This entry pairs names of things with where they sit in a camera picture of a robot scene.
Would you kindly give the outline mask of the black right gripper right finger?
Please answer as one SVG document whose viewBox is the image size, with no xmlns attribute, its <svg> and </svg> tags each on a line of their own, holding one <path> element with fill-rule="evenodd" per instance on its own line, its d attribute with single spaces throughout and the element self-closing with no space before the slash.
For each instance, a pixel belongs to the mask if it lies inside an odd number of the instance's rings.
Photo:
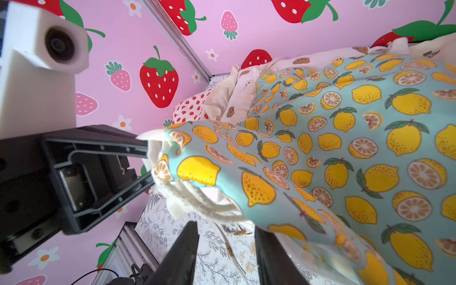
<svg viewBox="0 0 456 285">
<path fill-rule="evenodd" d="M 276 235 L 256 226 L 255 244 L 261 285 L 309 285 Z"/>
</svg>

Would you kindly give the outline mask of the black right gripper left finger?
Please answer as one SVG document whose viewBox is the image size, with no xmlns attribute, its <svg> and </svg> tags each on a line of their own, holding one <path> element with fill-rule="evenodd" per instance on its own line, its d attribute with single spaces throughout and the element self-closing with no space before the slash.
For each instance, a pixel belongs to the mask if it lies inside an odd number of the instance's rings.
<svg viewBox="0 0 456 285">
<path fill-rule="evenodd" d="M 198 224 L 190 221 L 145 285 L 192 285 L 199 243 Z"/>
</svg>

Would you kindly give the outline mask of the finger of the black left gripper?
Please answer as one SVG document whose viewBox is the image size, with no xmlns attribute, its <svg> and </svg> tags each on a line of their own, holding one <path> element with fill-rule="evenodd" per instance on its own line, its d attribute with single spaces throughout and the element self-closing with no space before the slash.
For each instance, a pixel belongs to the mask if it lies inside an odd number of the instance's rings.
<svg viewBox="0 0 456 285">
<path fill-rule="evenodd" d="M 131 157 L 145 158 L 147 143 L 134 138 L 46 135 L 42 147 L 66 235 L 88 232 L 154 185 L 150 173 L 138 176 Z"/>
</svg>

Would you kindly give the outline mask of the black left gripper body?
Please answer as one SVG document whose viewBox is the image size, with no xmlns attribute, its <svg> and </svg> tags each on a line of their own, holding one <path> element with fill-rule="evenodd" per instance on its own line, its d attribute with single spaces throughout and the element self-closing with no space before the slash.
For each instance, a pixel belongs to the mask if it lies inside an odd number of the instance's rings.
<svg viewBox="0 0 456 285">
<path fill-rule="evenodd" d="M 59 232 L 60 204 L 42 147 L 46 135 L 107 135 L 91 125 L 1 140 L 1 273 Z"/>
</svg>

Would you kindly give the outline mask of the teal lemon print pillow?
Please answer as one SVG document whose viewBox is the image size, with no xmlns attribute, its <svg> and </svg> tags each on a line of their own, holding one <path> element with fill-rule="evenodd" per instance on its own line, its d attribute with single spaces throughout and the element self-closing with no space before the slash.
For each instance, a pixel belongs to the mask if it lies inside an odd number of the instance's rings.
<svg viewBox="0 0 456 285">
<path fill-rule="evenodd" d="M 214 187 L 363 285 L 456 282 L 455 65 L 364 56 L 256 87 L 244 122 L 165 130 L 155 182 Z"/>
</svg>

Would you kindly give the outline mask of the white cookie print pillow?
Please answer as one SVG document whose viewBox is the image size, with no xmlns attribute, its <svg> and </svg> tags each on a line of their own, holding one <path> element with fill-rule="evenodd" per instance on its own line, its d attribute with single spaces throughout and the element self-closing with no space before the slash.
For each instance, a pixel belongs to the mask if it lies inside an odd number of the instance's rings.
<svg viewBox="0 0 456 285">
<path fill-rule="evenodd" d="M 450 34 L 438 39 L 418 44 L 409 44 L 406 38 L 393 40 L 387 46 L 379 47 L 345 47 L 332 51 L 304 55 L 293 59 L 273 59 L 260 65 L 248 68 L 233 66 L 229 77 L 217 83 L 213 88 L 194 96 L 199 106 L 194 108 L 199 115 L 191 115 L 194 121 L 224 121 L 236 124 L 247 117 L 247 111 L 257 95 L 257 80 L 261 76 L 275 74 L 285 69 L 291 76 L 297 68 L 307 76 L 313 71 L 343 59 L 362 55 L 411 55 L 419 58 L 434 58 L 437 61 L 454 64 L 456 62 L 456 35 Z"/>
</svg>

